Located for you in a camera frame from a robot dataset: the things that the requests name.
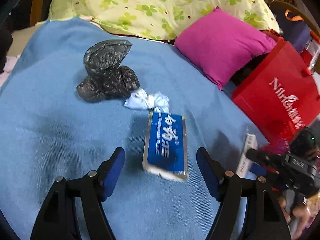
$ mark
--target metal screw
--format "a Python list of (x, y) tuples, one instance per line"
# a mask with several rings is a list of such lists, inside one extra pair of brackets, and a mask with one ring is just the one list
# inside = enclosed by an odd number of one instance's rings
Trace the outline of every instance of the metal screw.
[(55, 182), (60, 182), (63, 180), (63, 177), (59, 175), (54, 180), (55, 180)]
[(262, 183), (265, 183), (265, 182), (266, 182), (266, 178), (265, 178), (265, 177), (262, 177), (262, 176), (260, 176), (260, 177), (258, 178), (258, 180), (259, 180), (260, 182), (262, 182)]
[(234, 175), (232, 171), (226, 171), (224, 174), (228, 177), (232, 177)]
[(89, 177), (94, 177), (97, 175), (97, 172), (96, 171), (89, 171), (88, 175), (89, 175)]

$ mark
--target green floral bedsheet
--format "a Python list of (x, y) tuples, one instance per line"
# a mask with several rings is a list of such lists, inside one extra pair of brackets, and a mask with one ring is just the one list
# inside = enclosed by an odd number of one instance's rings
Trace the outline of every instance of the green floral bedsheet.
[(216, 6), (259, 30), (279, 32), (264, 0), (52, 0), (49, 18), (89, 16), (111, 33), (171, 40)]

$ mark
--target blue package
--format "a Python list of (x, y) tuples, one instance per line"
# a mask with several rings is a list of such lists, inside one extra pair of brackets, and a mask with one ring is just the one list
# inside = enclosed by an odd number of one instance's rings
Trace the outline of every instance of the blue package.
[(145, 171), (166, 179), (188, 179), (184, 116), (150, 112), (142, 166)]

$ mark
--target light blue cloth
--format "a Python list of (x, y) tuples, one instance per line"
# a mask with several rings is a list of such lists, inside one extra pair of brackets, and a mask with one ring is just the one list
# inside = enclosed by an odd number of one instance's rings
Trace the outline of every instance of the light blue cloth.
[(135, 110), (153, 109), (155, 113), (170, 113), (169, 98), (160, 92), (148, 95), (144, 89), (138, 88), (131, 93), (124, 106)]
[[(48, 22), (31, 38), (0, 90), (0, 209), (22, 240), (29, 239), (57, 175), (82, 177), (117, 146), (126, 152), (125, 164), (113, 195), (103, 203), (116, 238), (204, 240), (219, 203), (196, 164), (197, 149), (205, 147), (235, 170), (247, 128), (263, 140), (248, 117), (174, 46), (127, 37), (133, 46), (123, 64), (146, 91), (167, 95), (173, 114), (186, 117), (189, 180), (144, 172), (148, 112), (124, 107), (125, 99), (86, 103), (76, 91), (87, 76), (86, 50), (116, 38), (78, 18)], [(79, 203), (77, 208), (86, 240)]]

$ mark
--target pink fabric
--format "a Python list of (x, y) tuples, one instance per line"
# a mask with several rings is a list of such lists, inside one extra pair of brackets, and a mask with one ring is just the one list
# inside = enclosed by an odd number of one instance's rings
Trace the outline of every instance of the pink fabric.
[(4, 84), (8, 76), (11, 74), (11, 71), (13, 70), (19, 58), (20, 58), (20, 55), (17, 55), (15, 57), (7, 56), (7, 61), (5, 62), (5, 65), (3, 68), (4, 72), (0, 74), (0, 87)]
[(219, 7), (185, 29), (175, 42), (220, 90), (237, 70), (275, 45), (272, 38)]

